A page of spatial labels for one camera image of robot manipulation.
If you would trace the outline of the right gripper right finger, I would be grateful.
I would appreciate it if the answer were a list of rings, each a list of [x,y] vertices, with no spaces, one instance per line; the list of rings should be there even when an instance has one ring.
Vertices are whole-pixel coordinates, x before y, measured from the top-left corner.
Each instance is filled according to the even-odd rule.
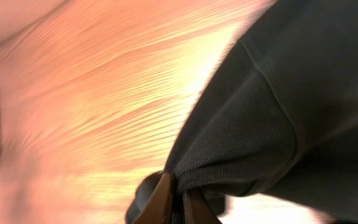
[[[212,212],[200,190],[189,190],[183,195],[186,224],[222,224]]]

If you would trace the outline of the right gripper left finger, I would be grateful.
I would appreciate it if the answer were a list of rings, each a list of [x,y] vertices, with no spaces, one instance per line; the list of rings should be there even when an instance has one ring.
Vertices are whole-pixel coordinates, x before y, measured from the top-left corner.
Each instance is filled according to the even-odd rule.
[[[146,177],[135,194],[140,213],[132,224],[170,224],[173,187],[169,173],[156,172]]]

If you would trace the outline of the black t-shirt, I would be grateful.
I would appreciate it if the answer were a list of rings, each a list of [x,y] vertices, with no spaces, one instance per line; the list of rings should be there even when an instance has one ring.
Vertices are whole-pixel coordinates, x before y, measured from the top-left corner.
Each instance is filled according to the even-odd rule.
[[[358,1],[279,0],[238,39],[170,151],[169,223],[200,190],[267,194],[358,223]]]

